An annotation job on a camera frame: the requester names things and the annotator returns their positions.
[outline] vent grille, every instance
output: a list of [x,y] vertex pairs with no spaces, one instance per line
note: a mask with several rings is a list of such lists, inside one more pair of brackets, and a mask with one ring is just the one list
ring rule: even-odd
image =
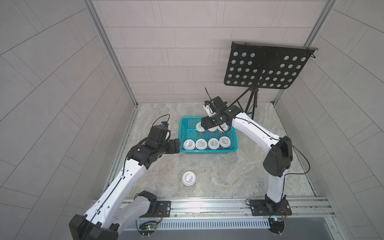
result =
[[250,229],[270,228],[267,219],[191,219],[163,220],[157,230],[199,230],[199,229]]

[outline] marble floor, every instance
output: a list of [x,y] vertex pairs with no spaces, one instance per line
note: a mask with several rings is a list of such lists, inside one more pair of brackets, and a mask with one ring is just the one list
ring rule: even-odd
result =
[[[178,137],[182,117],[205,116],[206,112],[202,103],[141,104],[123,157],[132,146],[148,135],[153,121],[164,114],[170,114],[169,129],[173,139]],[[258,103],[254,120],[279,136],[286,135],[271,103]],[[236,130],[236,135],[236,152],[163,155],[152,163],[128,197],[143,190],[158,197],[264,196],[268,188],[267,172],[262,165],[266,153],[242,132]],[[196,174],[196,183],[190,187],[182,183],[182,176],[187,171]],[[295,153],[290,172],[303,172]],[[291,196],[314,195],[305,175],[289,175],[285,181],[285,191]]]

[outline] perforated black panel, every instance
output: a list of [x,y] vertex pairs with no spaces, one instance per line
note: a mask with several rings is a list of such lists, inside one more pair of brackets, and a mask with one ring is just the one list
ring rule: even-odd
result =
[[317,48],[232,42],[224,83],[286,89]]

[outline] basket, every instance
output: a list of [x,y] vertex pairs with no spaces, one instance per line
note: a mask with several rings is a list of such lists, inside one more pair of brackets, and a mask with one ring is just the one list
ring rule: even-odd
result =
[[[219,134],[218,130],[216,130],[215,134],[211,135],[208,130],[204,132],[204,135],[200,135],[196,130],[196,124],[201,121],[203,117],[183,117],[180,119],[179,125],[179,139],[180,139],[180,152],[185,152],[187,154],[219,154],[219,153],[229,153],[235,152],[237,150],[237,138],[236,132],[233,127],[231,127],[230,131],[225,132],[224,134]],[[207,147],[206,150],[185,150],[183,147],[183,143],[187,139],[191,139],[196,142],[198,139],[202,138],[207,142],[211,138],[217,138],[219,140],[221,137],[226,136],[231,140],[231,146],[227,149],[221,150],[211,150]]]

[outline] white lid on floor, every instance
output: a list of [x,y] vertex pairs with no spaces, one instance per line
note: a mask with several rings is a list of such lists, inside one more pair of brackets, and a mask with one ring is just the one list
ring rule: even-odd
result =
[[184,146],[185,150],[193,150],[193,149],[195,149],[195,142],[191,139],[187,139],[184,142],[183,146]]
[[196,175],[192,172],[186,172],[183,175],[183,183],[185,186],[192,186],[196,182]]
[[231,140],[229,139],[229,137],[221,137],[219,142],[222,147],[227,148],[231,146]]
[[204,132],[205,129],[201,126],[201,122],[198,122],[196,124],[196,130],[199,131],[199,132]]
[[216,150],[218,149],[220,146],[218,140],[216,138],[211,138],[209,141],[208,141],[208,147],[212,150]]
[[205,150],[207,146],[208,146],[207,141],[202,138],[196,141],[196,148],[198,150]]

